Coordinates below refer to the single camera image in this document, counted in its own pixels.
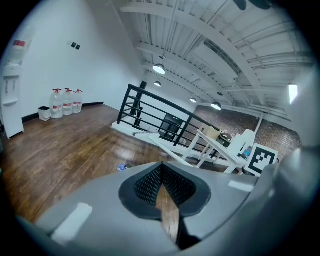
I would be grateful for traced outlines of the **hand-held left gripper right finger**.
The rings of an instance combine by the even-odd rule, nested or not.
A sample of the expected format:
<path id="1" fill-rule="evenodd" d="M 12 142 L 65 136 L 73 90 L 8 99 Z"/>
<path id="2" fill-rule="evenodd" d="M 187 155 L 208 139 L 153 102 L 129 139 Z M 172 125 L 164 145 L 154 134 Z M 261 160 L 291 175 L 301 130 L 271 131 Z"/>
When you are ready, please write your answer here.
<path id="1" fill-rule="evenodd" d="M 254 177 L 197 169 L 177 163 L 162 165 L 162 182 L 179 210 L 179 253 L 231 253 L 237 231 L 232 218 L 252 189 Z"/>

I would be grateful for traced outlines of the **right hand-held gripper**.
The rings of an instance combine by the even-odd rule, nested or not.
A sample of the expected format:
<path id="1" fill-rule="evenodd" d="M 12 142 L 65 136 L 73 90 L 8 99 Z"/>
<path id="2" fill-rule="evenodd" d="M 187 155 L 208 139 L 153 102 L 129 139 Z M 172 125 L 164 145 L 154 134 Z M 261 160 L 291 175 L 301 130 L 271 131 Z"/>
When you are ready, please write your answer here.
<path id="1" fill-rule="evenodd" d="M 254 176 L 260 177 L 266 166 L 278 162 L 278 154 L 277 150 L 254 143 L 244 170 Z"/>

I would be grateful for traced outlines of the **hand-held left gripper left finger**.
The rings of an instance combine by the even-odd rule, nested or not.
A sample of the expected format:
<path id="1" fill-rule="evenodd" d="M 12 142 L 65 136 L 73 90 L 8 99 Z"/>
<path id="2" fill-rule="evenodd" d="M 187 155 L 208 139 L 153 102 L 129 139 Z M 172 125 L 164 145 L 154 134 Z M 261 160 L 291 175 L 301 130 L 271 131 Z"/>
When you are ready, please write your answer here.
<path id="1" fill-rule="evenodd" d="M 180 251 L 157 220 L 142 219 L 122 204 L 121 184 L 147 163 L 93 179 L 58 201 L 37 227 L 64 256 L 168 256 Z"/>

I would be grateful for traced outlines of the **white tall appliance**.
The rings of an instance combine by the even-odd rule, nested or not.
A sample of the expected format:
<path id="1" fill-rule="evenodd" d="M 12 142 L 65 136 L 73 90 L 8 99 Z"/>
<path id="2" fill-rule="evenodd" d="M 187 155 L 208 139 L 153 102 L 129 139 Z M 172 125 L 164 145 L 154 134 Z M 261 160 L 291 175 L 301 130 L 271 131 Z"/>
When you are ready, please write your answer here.
<path id="1" fill-rule="evenodd" d="M 227 148 L 227 151 L 232 155 L 243 154 L 245 150 L 249 147 L 253 147 L 255 143 L 256 133 L 252 130 L 246 129 L 243 134 L 237 134 L 230 145 Z"/>

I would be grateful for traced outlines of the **white table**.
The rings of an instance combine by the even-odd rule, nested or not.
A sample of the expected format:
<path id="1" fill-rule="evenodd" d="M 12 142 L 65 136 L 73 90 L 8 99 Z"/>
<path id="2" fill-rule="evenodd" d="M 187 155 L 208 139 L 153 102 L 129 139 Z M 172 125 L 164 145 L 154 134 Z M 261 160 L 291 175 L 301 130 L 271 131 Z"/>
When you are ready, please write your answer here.
<path id="1" fill-rule="evenodd" d="M 206 141 L 207 145 L 198 157 L 199 162 L 196 165 L 198 169 L 204 162 L 209 161 L 212 164 L 227 166 L 224 173 L 231 174 L 235 169 L 241 169 L 246 165 L 247 161 L 245 159 L 238 157 L 236 154 L 232 154 L 226 147 L 216 140 L 208 137 L 200 130 L 197 130 L 195 138 L 192 140 L 186 153 L 182 156 L 183 160 L 191 157 L 192 151 L 200 138 Z"/>

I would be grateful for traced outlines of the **open cardboard box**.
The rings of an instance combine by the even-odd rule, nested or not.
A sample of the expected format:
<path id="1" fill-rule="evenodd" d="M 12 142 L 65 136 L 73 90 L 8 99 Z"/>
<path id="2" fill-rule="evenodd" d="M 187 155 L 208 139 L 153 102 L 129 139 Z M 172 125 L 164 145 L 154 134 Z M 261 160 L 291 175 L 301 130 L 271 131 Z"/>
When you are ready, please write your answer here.
<path id="1" fill-rule="evenodd" d="M 221 135 L 220 131 L 204 123 L 200 126 L 199 131 L 213 140 L 217 140 L 218 137 Z"/>

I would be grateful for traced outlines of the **tube ceiling light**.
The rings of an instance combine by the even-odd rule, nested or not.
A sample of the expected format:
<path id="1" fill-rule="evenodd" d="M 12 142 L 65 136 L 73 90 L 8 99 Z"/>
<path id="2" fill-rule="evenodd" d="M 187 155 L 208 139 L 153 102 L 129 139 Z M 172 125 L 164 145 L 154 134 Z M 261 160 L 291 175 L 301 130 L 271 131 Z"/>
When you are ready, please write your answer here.
<path id="1" fill-rule="evenodd" d="M 288 85 L 289 103 L 292 104 L 298 96 L 298 86 L 295 84 Z"/>

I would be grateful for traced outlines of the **black cabinet green light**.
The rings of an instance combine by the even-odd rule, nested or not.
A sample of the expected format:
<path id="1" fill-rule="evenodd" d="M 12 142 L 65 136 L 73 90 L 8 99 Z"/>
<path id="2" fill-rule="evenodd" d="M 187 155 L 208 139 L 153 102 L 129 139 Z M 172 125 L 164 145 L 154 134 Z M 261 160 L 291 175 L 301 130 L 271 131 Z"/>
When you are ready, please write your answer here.
<path id="1" fill-rule="evenodd" d="M 182 126 L 183 121 L 171 114 L 166 114 L 158 133 L 160 137 L 169 141 L 174 141 L 178 136 L 180 127 Z"/>

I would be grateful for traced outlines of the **black metal railing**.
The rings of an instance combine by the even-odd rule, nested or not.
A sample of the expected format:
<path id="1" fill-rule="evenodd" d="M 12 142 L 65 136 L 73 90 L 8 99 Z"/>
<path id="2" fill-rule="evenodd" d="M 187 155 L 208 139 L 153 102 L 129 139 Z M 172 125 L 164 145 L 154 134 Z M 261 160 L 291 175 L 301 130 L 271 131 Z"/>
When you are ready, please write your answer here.
<path id="1" fill-rule="evenodd" d="M 174 146 L 185 147 L 186 143 L 191 142 L 196 136 L 195 129 L 199 129 L 202 124 L 219 131 L 217 127 L 183 107 L 132 84 L 128 85 L 117 124 L 129 125 L 139 132 L 159 132 L 166 114 L 173 115 L 183 121 L 174 140 L 164 139 L 173 143 Z"/>

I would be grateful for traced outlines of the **small white bin black liner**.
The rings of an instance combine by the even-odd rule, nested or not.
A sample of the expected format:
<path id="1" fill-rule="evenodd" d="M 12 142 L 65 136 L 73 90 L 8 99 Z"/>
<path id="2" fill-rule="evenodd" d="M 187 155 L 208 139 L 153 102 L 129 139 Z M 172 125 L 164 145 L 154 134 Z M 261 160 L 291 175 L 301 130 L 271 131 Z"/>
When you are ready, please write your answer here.
<path id="1" fill-rule="evenodd" d="M 38 117 L 41 121 L 47 122 L 51 119 L 51 109 L 47 106 L 38 108 Z"/>

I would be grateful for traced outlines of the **three water jugs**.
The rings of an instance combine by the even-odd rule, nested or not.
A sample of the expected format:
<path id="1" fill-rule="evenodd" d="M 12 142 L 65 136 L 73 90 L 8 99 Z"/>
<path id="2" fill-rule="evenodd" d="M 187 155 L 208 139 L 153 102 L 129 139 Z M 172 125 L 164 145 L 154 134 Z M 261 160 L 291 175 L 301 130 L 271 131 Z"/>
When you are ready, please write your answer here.
<path id="1" fill-rule="evenodd" d="M 63 103 L 60 94 L 60 89 L 53 89 L 50 96 L 50 117 L 52 119 L 60 119 L 63 117 Z"/>

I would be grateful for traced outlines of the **white water dispenser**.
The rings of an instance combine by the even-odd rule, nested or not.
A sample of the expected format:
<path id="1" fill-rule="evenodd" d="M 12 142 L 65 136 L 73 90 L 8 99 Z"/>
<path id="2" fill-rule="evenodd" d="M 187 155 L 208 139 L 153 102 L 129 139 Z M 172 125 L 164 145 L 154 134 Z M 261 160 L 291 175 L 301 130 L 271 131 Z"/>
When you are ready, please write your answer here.
<path id="1" fill-rule="evenodd" d="M 22 121 L 20 81 L 22 66 L 8 63 L 3 68 L 0 108 L 8 139 L 24 132 Z"/>

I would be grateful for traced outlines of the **inverted clear dispenser jug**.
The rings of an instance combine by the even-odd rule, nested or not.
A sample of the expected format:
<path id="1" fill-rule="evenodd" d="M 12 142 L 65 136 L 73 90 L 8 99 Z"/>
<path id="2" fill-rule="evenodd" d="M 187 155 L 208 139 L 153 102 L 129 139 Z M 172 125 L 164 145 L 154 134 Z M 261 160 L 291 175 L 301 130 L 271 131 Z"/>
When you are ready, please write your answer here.
<path id="1" fill-rule="evenodd" d="M 22 65 L 25 55 L 30 48 L 32 40 L 27 39 L 16 39 L 13 41 L 11 50 L 9 53 L 9 63 L 12 65 Z"/>

